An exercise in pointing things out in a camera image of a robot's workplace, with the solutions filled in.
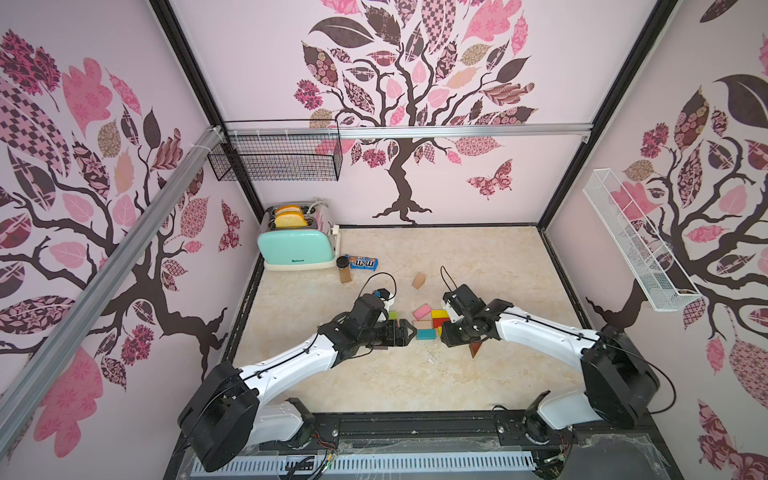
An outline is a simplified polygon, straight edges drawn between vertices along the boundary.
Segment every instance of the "black wire basket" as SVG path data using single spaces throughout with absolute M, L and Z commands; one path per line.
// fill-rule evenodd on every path
M 337 181 L 342 164 L 339 125 L 332 120 L 319 124 L 322 127 L 268 128 L 256 133 L 249 129 L 247 134 L 230 131 L 230 143 L 218 144 L 208 154 L 210 166 L 218 180 L 237 180 L 240 171 L 250 180 Z

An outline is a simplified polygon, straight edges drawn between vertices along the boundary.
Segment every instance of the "small jar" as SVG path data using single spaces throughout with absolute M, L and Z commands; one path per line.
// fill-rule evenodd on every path
M 349 258 L 339 257 L 336 259 L 336 266 L 339 267 L 339 278 L 341 283 L 352 281 L 352 270 L 349 268 Z

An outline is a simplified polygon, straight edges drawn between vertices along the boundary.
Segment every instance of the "wire basket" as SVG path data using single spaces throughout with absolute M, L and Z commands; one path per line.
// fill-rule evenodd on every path
M 230 132 L 230 143 L 217 145 L 208 160 L 218 180 L 237 180 L 242 173 L 250 180 L 337 181 L 342 164 L 339 125 L 323 121 L 323 126 L 317 132 L 312 128 Z
M 593 171 L 583 191 L 654 310 L 675 312 L 701 298 L 670 245 L 610 168 Z

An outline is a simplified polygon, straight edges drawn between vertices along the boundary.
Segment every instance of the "butterfly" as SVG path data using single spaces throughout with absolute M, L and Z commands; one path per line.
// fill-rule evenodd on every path
M 237 231 L 240 229 L 240 224 L 243 222 L 237 215 L 232 213 L 230 206 L 221 201 L 221 213 L 224 215 L 224 221 L 227 222 L 227 231 L 221 236 L 219 240 L 219 251 L 226 250 L 229 247 L 237 247 L 241 245 L 240 235 Z
M 493 178 L 487 177 L 473 177 L 467 180 L 467 183 L 475 188 L 480 189 L 480 194 L 485 195 L 485 198 L 491 200 L 491 195 L 496 193 L 496 187 L 499 190 L 511 190 L 510 184 L 512 183 L 509 178 L 509 172 L 512 171 L 512 160 L 504 162 L 496 171 Z

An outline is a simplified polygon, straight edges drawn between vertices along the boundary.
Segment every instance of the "pink block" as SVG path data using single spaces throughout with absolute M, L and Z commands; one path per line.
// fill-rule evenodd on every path
M 425 303 L 424 305 L 420 306 L 418 309 L 413 311 L 413 318 L 417 320 L 421 320 L 422 318 L 424 318 L 425 316 L 431 313 L 432 313 L 432 308 Z

